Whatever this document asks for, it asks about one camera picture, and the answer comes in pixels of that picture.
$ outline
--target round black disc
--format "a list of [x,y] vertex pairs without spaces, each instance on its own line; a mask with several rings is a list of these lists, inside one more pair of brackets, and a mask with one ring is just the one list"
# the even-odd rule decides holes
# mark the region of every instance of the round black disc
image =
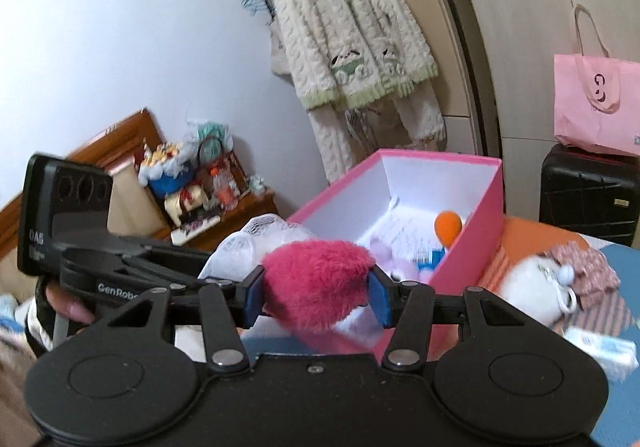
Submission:
[[550,331],[514,330],[473,337],[439,360],[433,383],[444,406],[478,433],[509,443],[589,432],[608,395],[598,364]]
[[193,362],[159,337],[133,328],[100,332],[60,345],[27,377],[28,410],[57,440],[132,443],[169,425],[198,388]]

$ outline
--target blue bucket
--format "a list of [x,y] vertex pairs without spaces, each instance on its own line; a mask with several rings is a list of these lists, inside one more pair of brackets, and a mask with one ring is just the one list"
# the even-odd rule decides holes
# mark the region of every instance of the blue bucket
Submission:
[[158,180],[149,180],[151,191],[153,191],[158,198],[165,198],[168,194],[173,194],[182,189],[196,176],[196,170],[190,162],[187,162],[185,166],[187,166],[187,170],[182,171],[175,178],[163,174]]

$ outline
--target black suitcase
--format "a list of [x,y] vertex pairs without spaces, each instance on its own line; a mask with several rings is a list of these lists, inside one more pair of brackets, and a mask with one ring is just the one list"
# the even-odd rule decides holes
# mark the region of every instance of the black suitcase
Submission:
[[540,221],[631,246],[640,215],[637,158],[554,146],[542,163]]

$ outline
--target orange ball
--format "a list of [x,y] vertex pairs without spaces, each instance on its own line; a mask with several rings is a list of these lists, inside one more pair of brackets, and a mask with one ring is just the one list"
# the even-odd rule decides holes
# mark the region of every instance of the orange ball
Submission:
[[436,221],[433,224],[433,228],[436,231],[436,236],[442,243],[442,246],[446,249],[450,249],[453,242],[460,234],[462,230],[462,220],[453,211],[444,211],[438,214]]

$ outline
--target pink box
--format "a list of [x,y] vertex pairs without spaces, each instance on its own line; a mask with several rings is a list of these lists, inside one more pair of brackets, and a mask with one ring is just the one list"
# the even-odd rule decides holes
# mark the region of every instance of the pink box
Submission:
[[[436,293],[459,295],[478,282],[491,261],[504,223],[502,163],[497,158],[424,151],[381,150],[328,187],[289,218],[321,239],[367,240],[376,223],[397,204],[428,228],[442,211],[452,210],[465,225],[438,265],[430,284]],[[430,351],[445,339],[434,327]],[[392,331],[371,347],[339,332],[297,334],[323,353],[372,351],[378,359]]]

